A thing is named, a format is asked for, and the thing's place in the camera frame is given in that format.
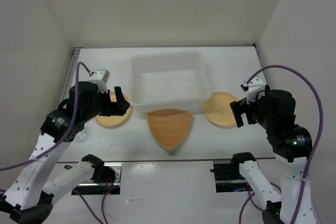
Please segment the woven bamboo triangular basket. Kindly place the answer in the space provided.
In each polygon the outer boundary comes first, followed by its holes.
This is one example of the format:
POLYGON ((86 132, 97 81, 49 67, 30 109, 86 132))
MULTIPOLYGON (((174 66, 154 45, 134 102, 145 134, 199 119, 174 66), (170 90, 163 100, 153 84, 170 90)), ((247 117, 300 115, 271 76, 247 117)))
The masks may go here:
POLYGON ((177 147, 187 136, 193 113, 178 109, 161 109, 146 113, 146 121, 155 140, 165 149, 177 147))

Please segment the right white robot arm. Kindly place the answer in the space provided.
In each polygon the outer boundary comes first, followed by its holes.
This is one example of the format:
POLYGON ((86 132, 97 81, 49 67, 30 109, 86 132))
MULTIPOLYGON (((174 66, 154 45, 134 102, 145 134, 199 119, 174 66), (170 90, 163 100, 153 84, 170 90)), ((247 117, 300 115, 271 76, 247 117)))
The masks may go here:
POLYGON ((291 93, 270 90, 268 86, 258 91, 251 102, 242 99, 230 104, 238 127, 243 125, 241 116, 245 114, 248 124, 259 124, 265 129, 280 165, 278 193, 251 153, 234 154, 230 162, 231 175, 243 177, 261 203, 264 223, 317 223, 309 178, 304 172, 312 152, 312 138, 308 130, 295 123, 295 106, 291 93))

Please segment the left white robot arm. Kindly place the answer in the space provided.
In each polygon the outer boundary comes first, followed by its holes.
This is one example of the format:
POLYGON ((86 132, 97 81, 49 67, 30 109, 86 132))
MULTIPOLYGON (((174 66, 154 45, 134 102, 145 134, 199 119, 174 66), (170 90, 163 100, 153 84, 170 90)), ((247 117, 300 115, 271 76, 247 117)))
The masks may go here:
POLYGON ((80 81, 70 88, 69 97, 50 112, 31 154, 12 186, 1 194, 1 211, 16 223, 43 223, 53 206, 79 184, 88 180, 113 185, 115 172, 100 158, 88 154, 61 176, 48 180, 63 152, 85 123, 100 116, 123 116, 130 107, 120 87, 114 87, 116 101, 110 91, 98 90, 95 83, 80 81))

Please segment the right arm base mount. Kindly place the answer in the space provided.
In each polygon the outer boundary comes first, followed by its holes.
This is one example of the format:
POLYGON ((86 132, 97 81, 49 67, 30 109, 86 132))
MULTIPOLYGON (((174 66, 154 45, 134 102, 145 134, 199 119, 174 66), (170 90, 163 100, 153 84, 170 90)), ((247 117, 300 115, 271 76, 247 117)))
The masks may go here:
POLYGON ((250 189, 250 184, 234 170, 228 159, 213 161, 210 172, 214 175, 217 193, 242 192, 250 189))

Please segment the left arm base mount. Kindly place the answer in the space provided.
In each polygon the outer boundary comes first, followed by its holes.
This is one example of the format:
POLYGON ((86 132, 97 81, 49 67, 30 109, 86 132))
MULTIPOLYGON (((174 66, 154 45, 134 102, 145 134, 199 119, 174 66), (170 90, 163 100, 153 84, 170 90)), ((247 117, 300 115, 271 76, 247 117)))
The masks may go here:
POLYGON ((109 195, 120 194, 120 181, 122 173, 122 163, 105 163, 106 170, 113 170, 113 173, 105 174, 98 181, 89 179, 79 184, 71 191, 72 195, 76 195, 76 191, 81 195, 109 195))

